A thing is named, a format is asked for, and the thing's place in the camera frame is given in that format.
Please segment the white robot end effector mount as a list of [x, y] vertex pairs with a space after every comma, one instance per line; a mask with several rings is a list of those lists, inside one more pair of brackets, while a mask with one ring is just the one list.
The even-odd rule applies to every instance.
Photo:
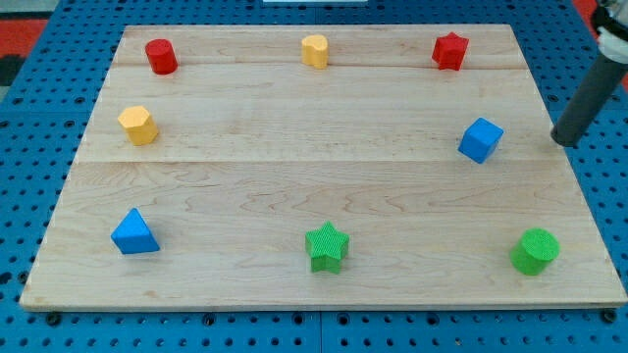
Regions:
[[597, 0], [591, 24], [606, 58], [627, 64], [627, 0]]

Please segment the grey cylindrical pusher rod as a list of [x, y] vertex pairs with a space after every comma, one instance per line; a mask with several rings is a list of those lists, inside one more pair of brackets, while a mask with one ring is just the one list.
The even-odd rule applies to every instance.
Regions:
[[626, 64], [599, 54], [550, 131], [553, 141], [575, 147], [626, 74]]

